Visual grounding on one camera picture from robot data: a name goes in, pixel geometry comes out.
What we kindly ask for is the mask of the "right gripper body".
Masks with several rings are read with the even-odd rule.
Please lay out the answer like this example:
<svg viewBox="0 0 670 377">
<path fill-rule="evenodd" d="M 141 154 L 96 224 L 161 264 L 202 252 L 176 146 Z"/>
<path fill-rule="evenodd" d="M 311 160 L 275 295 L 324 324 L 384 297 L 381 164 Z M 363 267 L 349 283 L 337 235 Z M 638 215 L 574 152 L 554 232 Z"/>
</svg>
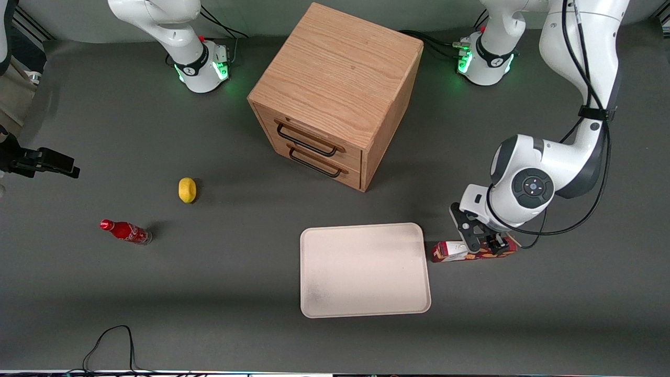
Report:
<svg viewBox="0 0 670 377">
<path fill-rule="evenodd" d="M 5 173 L 15 173 L 21 176 L 26 176 L 22 169 L 15 166 L 15 161 L 23 158 L 25 155 L 17 138 L 3 126 L 1 126 L 1 137 L 1 170 Z"/>
</svg>

